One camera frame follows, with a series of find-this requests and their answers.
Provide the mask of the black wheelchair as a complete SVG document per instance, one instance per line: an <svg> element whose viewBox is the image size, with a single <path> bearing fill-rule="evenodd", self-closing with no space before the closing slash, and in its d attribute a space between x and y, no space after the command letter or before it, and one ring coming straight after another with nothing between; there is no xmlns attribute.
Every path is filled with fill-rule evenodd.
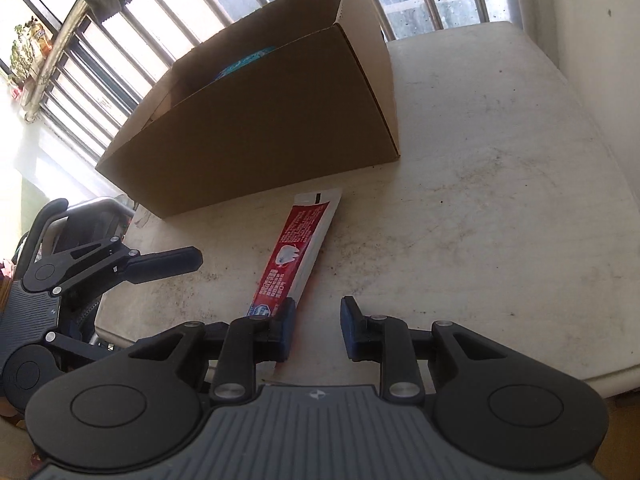
<svg viewBox="0 0 640 480"><path fill-rule="evenodd" d="M71 207L52 200L38 212L26 235L15 277L26 292L60 300L58 328L85 342L96 339L94 320L102 284L118 265L102 263L125 250L122 242L134 210L116 198Z"/></svg>

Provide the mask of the brown cardboard box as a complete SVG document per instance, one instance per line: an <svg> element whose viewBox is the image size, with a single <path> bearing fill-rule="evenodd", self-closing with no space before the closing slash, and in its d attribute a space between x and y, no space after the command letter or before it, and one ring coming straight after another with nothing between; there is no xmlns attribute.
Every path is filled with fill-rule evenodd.
<svg viewBox="0 0 640 480"><path fill-rule="evenodd" d="M214 81L233 62L276 50ZM276 0L179 58L98 171L160 218L400 155L371 0Z"/></svg>

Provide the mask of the potted green plant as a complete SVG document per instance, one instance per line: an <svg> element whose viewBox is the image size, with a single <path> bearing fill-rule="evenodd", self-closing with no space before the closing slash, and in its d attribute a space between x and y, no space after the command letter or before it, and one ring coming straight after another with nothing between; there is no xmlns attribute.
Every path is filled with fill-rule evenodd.
<svg viewBox="0 0 640 480"><path fill-rule="evenodd" d="M12 42L10 55L10 69L14 79L22 84L30 75L32 63L35 61L35 51L32 46L30 27L28 23L14 27L16 37Z"/></svg>

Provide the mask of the orange bottle on sill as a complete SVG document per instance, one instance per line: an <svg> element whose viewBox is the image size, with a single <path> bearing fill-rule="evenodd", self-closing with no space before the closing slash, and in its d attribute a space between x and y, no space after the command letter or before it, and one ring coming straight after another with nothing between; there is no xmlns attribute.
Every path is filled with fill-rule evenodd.
<svg viewBox="0 0 640 480"><path fill-rule="evenodd" d="M34 40L38 46L41 56L43 58L47 58L52 51L52 44L43 24L41 24L34 16L30 21L29 31L32 34L32 40Z"/></svg>

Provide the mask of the red white toothpaste tube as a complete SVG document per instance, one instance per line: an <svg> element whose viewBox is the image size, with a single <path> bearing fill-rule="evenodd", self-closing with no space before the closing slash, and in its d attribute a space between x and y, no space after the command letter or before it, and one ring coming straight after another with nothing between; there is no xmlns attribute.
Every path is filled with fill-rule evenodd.
<svg viewBox="0 0 640 480"><path fill-rule="evenodd" d="M248 307L248 316L276 315L287 299L299 304L341 198L340 188L294 197Z"/></svg>

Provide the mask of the blue teal wipes pack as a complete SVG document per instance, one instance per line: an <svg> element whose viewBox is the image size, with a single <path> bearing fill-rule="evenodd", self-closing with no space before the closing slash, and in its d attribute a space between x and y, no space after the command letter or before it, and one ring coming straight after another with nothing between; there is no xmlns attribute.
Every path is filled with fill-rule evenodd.
<svg viewBox="0 0 640 480"><path fill-rule="evenodd" d="M229 66L227 66L223 70L221 70L215 76L214 81L217 81L217 80L219 80L221 78L224 78L225 76L228 76L228 75L236 72L240 68L260 60L261 58L263 58L264 56L268 55L269 53L271 53L274 50L276 50L275 47L266 47L266 48L260 49L260 50L258 50L256 52L253 52L253 53L251 53L251 54L249 54L247 56L244 56L244 58L241 58L240 60L237 60L237 61L233 62L232 64L230 64Z"/></svg>

